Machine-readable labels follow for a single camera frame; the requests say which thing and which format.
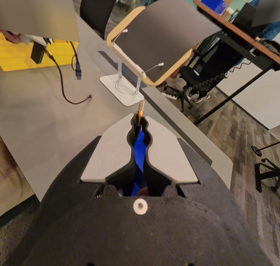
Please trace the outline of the black usb hub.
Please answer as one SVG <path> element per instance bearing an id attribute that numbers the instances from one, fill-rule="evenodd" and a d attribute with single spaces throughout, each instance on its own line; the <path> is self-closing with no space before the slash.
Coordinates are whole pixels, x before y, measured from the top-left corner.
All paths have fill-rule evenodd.
<path id="1" fill-rule="evenodd" d="M 43 57 L 45 54 L 45 46 L 37 43 L 37 42 L 33 42 L 33 48 L 32 48 L 32 52 L 31 52 L 31 56 L 30 58 L 37 64 L 41 64 Z"/>

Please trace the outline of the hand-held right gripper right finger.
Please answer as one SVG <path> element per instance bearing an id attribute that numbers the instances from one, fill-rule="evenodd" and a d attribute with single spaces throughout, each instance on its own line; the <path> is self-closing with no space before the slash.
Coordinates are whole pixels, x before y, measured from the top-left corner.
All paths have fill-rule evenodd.
<path id="1" fill-rule="evenodd" d="M 173 132 L 148 116 L 142 118 L 142 131 L 146 146 L 143 174 L 148 190 L 198 183 L 198 177 Z"/>

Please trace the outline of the black wheeled frame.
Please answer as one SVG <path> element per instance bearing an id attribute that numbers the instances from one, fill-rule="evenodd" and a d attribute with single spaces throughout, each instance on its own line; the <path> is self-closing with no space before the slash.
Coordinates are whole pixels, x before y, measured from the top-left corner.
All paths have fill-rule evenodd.
<path id="1" fill-rule="evenodd" d="M 261 173 L 260 167 L 263 166 L 267 169 L 269 169 L 268 172 Z M 261 163 L 256 163 L 254 165 L 254 171 L 255 171 L 255 184 L 256 184 L 256 190 L 259 193 L 262 193 L 262 184 L 261 181 L 265 179 L 271 179 L 274 177 L 277 177 L 277 181 L 274 186 L 271 186 L 272 191 L 277 191 L 280 187 L 280 168 L 271 162 L 267 158 L 261 159 Z"/>

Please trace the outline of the black panel on white stand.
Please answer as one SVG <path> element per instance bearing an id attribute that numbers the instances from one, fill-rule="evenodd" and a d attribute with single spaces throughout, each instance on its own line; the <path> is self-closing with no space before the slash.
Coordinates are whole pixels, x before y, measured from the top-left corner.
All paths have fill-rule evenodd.
<path id="1" fill-rule="evenodd" d="M 158 86 L 191 55 L 192 48 L 221 28 L 184 0 L 159 0 L 132 10 L 107 36 L 118 73 L 101 83 L 126 107 L 144 96 L 140 83 Z"/>

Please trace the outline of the yellow plastic bin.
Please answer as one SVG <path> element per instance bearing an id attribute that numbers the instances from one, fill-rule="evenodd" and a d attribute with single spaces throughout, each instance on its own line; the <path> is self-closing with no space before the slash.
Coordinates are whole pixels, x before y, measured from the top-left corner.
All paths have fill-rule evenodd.
<path id="1" fill-rule="evenodd" d="M 59 65 L 70 65 L 75 55 L 78 42 L 52 39 L 53 44 L 47 45 L 47 50 L 54 56 Z M 37 65 L 31 58 L 33 42 L 26 45 L 21 41 L 21 33 L 1 30 L 0 36 L 0 66 L 5 72 L 25 69 L 35 69 L 55 66 L 47 54 L 42 63 Z"/>

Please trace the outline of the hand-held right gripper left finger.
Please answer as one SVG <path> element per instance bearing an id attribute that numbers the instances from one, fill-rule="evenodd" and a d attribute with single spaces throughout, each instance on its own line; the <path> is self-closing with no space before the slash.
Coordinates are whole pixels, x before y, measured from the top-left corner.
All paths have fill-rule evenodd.
<path id="1" fill-rule="evenodd" d="M 136 127 L 136 114 L 129 114 L 109 127 L 101 136 L 80 180 L 114 185 L 116 189 L 133 189 Z"/>

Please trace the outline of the blue plastic bin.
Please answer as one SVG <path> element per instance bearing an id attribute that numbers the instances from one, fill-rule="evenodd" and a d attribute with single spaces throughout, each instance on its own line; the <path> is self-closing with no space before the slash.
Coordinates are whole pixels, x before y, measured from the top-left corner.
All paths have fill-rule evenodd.
<path id="1" fill-rule="evenodd" d="M 136 162 L 136 177 L 135 177 L 135 183 L 134 188 L 132 191 L 131 196 L 135 197 L 137 196 L 140 189 L 146 187 L 146 181 L 144 179 L 143 175 L 143 165 L 145 160 L 145 153 L 146 153 L 146 146 L 143 142 L 144 140 L 144 133 L 141 130 L 140 134 L 137 138 L 137 141 L 134 145 L 134 156 L 135 156 L 135 162 Z"/>
<path id="2" fill-rule="evenodd" d="M 223 0 L 201 0 L 201 2 L 217 14 L 222 14 L 226 8 Z"/>

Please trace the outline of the white power strip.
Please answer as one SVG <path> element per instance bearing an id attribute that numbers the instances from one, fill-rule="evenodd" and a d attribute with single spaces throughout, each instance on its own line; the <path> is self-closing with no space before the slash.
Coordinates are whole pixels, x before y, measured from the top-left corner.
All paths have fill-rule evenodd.
<path id="1" fill-rule="evenodd" d="M 180 100 L 181 99 L 180 96 L 175 96 L 175 95 L 167 94 L 167 93 L 164 93 L 164 92 L 161 92 L 161 94 L 164 97 L 166 97 L 166 98 L 168 98 L 170 100 Z"/>

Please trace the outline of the black monitor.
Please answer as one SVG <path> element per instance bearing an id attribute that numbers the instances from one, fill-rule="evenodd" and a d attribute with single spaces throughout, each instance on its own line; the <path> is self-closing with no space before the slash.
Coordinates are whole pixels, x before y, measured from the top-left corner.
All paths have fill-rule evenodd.
<path id="1" fill-rule="evenodd" d="M 255 13 L 256 8 L 249 3 L 245 3 L 232 24 L 244 32 L 249 31 L 252 28 Z"/>

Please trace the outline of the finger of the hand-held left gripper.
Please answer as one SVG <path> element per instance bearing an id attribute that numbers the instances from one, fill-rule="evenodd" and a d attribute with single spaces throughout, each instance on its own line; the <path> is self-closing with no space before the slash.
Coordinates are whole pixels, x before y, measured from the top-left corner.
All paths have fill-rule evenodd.
<path id="1" fill-rule="evenodd" d="M 45 50 L 47 48 L 48 44 L 50 44 L 50 45 L 53 44 L 53 40 L 51 38 L 33 36 L 33 35 L 28 35 L 28 34 L 21 34 L 21 41 L 26 45 L 33 42 L 34 44 L 37 44 L 43 50 Z"/>

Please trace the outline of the wooden desk with black frame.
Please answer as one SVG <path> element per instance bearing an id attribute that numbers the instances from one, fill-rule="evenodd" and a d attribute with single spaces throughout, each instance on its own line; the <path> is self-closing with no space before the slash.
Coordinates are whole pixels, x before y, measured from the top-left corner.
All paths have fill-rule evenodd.
<path id="1" fill-rule="evenodd" d="M 272 51 L 262 45 L 259 41 L 250 37 L 238 27 L 223 19 L 212 9 L 203 4 L 200 0 L 193 0 L 193 3 L 197 6 L 198 12 L 200 12 L 213 24 L 219 27 L 219 31 L 214 34 L 215 37 L 222 40 L 224 43 L 241 54 L 244 58 L 248 59 L 250 63 L 253 63 L 261 69 L 261 72 L 259 74 L 257 74 L 250 81 L 237 89 L 234 93 L 224 99 L 221 103 L 219 103 L 205 115 L 196 120 L 194 122 L 194 125 L 198 126 L 201 122 L 218 111 L 227 102 L 231 101 L 233 98 L 239 95 L 242 91 L 244 91 L 247 87 L 249 87 L 252 83 L 262 77 L 268 71 L 278 71 L 280 58 L 278 55 L 274 54 Z"/>

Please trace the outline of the black office chair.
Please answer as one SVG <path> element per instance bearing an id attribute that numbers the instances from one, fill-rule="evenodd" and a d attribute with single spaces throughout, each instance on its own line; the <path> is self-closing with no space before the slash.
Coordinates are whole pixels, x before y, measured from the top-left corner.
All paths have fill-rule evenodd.
<path id="1" fill-rule="evenodd" d="M 214 82 L 220 82 L 226 78 L 226 73 L 221 73 L 216 75 L 213 79 L 204 80 L 201 76 L 201 72 L 206 70 L 209 59 L 217 51 L 218 46 L 222 43 L 222 40 L 218 40 L 208 51 L 204 54 L 201 54 L 199 51 L 194 51 L 194 56 L 187 66 L 182 66 L 179 69 L 179 78 L 183 79 L 186 82 L 186 85 L 182 90 L 175 89 L 171 86 L 164 86 L 164 90 L 172 90 L 171 95 L 180 96 L 181 101 L 181 112 L 184 112 L 184 102 L 189 104 L 189 109 L 193 108 L 191 101 L 187 100 L 187 91 L 195 88 L 197 91 L 201 91 L 203 88 L 206 88 L 207 91 L 210 91 L 214 87 Z"/>
<path id="2" fill-rule="evenodd" d="M 81 0 L 80 17 L 91 27 L 103 40 L 110 14 L 116 0 Z"/>

